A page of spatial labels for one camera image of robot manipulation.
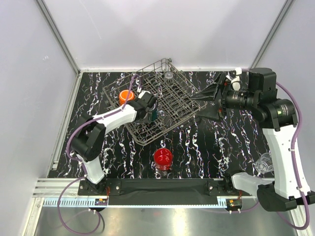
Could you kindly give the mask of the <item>dark green mug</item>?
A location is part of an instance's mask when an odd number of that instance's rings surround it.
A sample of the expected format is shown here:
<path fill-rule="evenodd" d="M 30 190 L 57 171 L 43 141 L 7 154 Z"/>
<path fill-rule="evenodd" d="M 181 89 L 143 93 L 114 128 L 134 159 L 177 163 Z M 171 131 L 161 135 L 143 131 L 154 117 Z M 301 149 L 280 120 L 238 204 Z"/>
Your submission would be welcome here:
<path fill-rule="evenodd" d="M 154 122 L 157 119 L 158 115 L 157 115 L 157 108 L 154 108 L 152 110 L 152 117 L 151 117 L 151 121 Z"/>

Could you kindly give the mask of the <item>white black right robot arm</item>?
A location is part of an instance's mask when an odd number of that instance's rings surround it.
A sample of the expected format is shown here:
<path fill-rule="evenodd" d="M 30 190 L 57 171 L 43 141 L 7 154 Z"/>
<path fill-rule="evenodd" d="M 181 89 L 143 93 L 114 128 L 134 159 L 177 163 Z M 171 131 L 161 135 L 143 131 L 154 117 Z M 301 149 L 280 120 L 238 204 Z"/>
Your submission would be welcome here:
<path fill-rule="evenodd" d="M 228 109 L 252 113 L 267 140 L 274 179 L 234 171 L 224 176 L 223 190 L 228 195 L 246 192 L 257 197 L 266 211 L 283 212 L 314 204 L 315 193 L 305 180 L 298 153 L 297 110 L 292 101 L 277 97 L 276 80 L 271 69 L 255 68 L 248 73 L 247 89 L 242 89 L 240 72 L 233 70 L 220 73 L 211 85 L 191 98 L 213 102 L 213 107 L 200 111 L 200 115 L 217 122 L 223 120 Z"/>

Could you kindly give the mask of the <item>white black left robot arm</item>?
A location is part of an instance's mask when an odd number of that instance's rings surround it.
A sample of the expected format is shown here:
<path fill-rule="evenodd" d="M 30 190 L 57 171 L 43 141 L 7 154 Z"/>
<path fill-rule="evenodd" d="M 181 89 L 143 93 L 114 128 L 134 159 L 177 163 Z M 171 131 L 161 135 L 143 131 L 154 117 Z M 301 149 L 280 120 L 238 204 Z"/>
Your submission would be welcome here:
<path fill-rule="evenodd" d="M 81 162 L 84 177 L 90 181 L 89 190 L 95 195 L 105 192 L 105 174 L 99 156 L 105 135 L 112 130 L 134 121 L 152 122 L 157 99 L 137 98 L 101 115 L 91 117 L 79 125 L 70 136 L 66 153 L 70 159 Z"/>

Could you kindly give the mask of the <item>clear plastic cup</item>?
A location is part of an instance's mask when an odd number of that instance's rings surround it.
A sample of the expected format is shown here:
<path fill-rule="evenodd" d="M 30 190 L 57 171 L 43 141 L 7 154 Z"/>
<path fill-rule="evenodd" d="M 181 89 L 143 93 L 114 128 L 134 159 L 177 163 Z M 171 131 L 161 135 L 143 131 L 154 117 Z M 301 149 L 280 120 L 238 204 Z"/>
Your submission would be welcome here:
<path fill-rule="evenodd" d="M 174 74 L 170 71 L 166 72 L 164 75 L 164 82 L 167 85 L 171 85 L 171 84 L 173 84 L 173 80 L 174 80 Z"/>

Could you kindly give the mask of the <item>orange plastic cup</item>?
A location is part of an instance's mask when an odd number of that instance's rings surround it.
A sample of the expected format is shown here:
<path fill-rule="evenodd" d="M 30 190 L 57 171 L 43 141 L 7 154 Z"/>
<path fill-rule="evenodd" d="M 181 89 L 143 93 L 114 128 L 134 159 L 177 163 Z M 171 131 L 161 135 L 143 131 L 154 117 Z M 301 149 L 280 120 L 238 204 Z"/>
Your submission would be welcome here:
<path fill-rule="evenodd" d="M 129 91 L 126 89 L 126 90 L 122 90 L 119 93 L 119 103 L 121 106 L 125 103 L 126 99 L 128 101 L 135 99 L 135 94 L 133 93 L 133 91 Z"/>

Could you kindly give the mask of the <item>red mug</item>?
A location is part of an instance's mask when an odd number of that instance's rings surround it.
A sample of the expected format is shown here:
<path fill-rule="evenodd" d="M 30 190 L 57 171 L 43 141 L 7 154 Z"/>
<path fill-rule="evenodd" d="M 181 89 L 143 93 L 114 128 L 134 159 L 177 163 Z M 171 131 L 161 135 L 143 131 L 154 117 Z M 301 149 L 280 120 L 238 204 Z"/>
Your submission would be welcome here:
<path fill-rule="evenodd" d="M 170 170 L 173 162 L 172 152 L 167 148 L 160 148 L 154 153 L 156 168 L 161 171 Z"/>

